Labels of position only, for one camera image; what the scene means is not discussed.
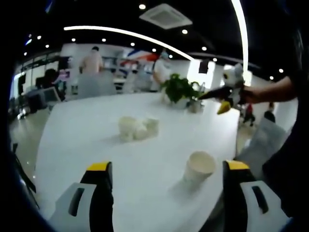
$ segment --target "green plant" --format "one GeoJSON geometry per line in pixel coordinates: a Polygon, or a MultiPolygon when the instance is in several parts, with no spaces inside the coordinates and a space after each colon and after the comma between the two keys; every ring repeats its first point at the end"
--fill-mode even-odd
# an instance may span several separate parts
{"type": "Polygon", "coordinates": [[[187,78],[180,78],[180,75],[173,73],[170,79],[162,84],[165,93],[171,102],[177,103],[181,98],[194,99],[199,96],[199,92],[194,90],[193,86],[199,84],[197,82],[189,83],[187,78]]]}

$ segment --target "hand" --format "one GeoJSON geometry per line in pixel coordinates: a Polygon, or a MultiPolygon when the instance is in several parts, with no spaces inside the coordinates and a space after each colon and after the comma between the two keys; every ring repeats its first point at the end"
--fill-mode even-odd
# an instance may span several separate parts
{"type": "Polygon", "coordinates": [[[254,87],[245,86],[245,88],[240,92],[241,103],[260,103],[261,90],[254,87]]]}

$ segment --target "ceiling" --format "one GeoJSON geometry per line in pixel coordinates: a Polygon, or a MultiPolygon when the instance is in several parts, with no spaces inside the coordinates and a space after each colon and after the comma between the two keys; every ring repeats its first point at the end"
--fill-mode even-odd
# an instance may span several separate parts
{"type": "MultiPolygon", "coordinates": [[[[241,0],[245,14],[248,41],[249,62],[257,67],[249,66],[254,74],[269,79],[272,75],[275,80],[282,78],[297,68],[292,39],[293,26],[291,19],[284,14],[280,7],[281,0],[241,0]]],[[[60,49],[63,43],[71,43],[76,38],[77,43],[103,43],[130,47],[135,43],[136,49],[157,52],[161,47],[151,42],[107,31],[72,30],[64,31],[65,26],[104,26],[129,30],[149,36],[167,43],[185,53],[202,53],[219,55],[242,60],[242,44],[240,30],[235,10],[231,0],[56,0],[49,14],[42,11],[44,5],[34,5],[35,22],[29,26],[28,33],[33,35],[33,42],[25,46],[19,59],[45,52],[46,44],[49,50],[60,49]],[[145,10],[139,5],[146,5],[145,10]],[[148,9],[161,3],[167,3],[183,13],[193,21],[186,27],[164,30],[151,23],[139,19],[139,16],[148,9]]],[[[184,59],[174,54],[173,58],[184,59]]],[[[225,59],[218,59],[220,63],[233,63],[225,59]]]]}

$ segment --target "air conditioner vent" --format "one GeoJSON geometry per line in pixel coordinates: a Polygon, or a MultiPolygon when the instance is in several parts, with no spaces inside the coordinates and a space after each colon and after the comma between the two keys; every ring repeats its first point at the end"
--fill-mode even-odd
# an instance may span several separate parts
{"type": "Polygon", "coordinates": [[[163,29],[171,29],[191,25],[192,21],[167,4],[158,5],[140,16],[147,22],[163,29]]]}

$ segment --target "curved light strip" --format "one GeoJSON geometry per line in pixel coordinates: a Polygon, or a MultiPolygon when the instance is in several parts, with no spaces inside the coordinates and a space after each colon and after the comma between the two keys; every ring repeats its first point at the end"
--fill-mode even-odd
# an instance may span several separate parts
{"type": "Polygon", "coordinates": [[[233,7],[236,12],[240,34],[242,42],[242,55],[243,55],[243,70],[244,72],[248,70],[248,33],[246,27],[245,15],[243,14],[241,3],[239,0],[231,0],[233,7]]]}
{"type": "Polygon", "coordinates": [[[153,38],[150,38],[148,36],[145,35],[141,35],[141,34],[137,34],[135,32],[131,32],[128,30],[122,30],[122,29],[116,29],[116,28],[108,28],[108,27],[99,27],[99,26],[72,26],[72,27],[65,27],[64,30],[106,30],[106,31],[112,31],[112,32],[117,32],[117,33],[121,33],[121,34],[125,34],[125,35],[131,35],[143,40],[147,40],[149,42],[155,43],[159,46],[165,47],[185,58],[187,58],[188,60],[194,60],[193,57],[189,56],[188,54],[178,50],[177,48],[174,48],[164,42],[161,42],[159,40],[155,40],[153,38]]]}

